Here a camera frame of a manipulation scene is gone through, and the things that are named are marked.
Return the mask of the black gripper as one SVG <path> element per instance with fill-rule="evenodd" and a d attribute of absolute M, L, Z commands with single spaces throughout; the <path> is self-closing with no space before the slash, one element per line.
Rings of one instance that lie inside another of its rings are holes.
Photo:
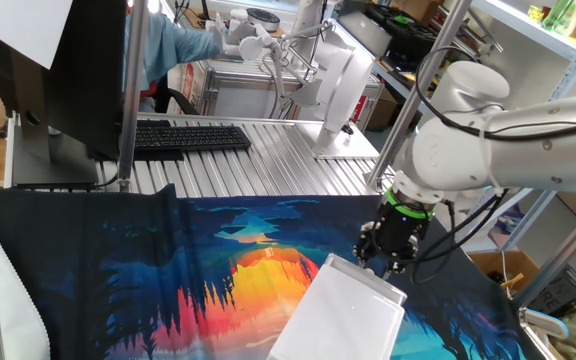
<path fill-rule="evenodd" d="M 384 200 L 374 221 L 360 227 L 353 255 L 364 268 L 377 254 L 388 259 L 382 278 L 402 274 L 419 255 L 419 243 L 425 238 L 431 212 L 417 202 Z"/>

